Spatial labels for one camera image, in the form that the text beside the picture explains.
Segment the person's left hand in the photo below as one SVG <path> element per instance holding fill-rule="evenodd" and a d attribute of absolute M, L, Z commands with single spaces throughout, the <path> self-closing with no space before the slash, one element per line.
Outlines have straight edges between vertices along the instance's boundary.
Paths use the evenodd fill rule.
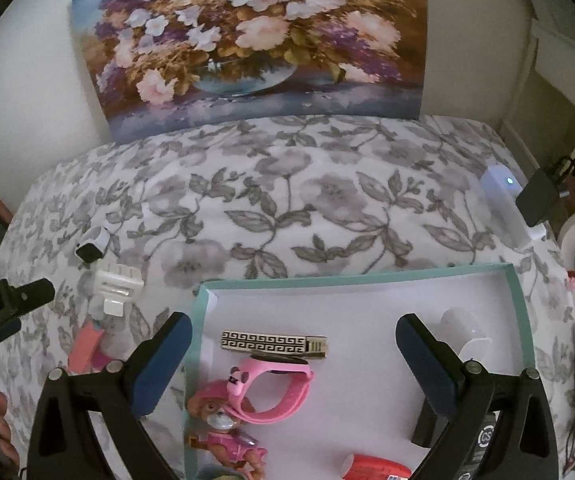
<path fill-rule="evenodd" d="M 4 479 L 13 479 L 18 474 L 20 458 L 12 443 L 12 428 L 6 414 L 7 396 L 0 391 L 0 471 Z"/>

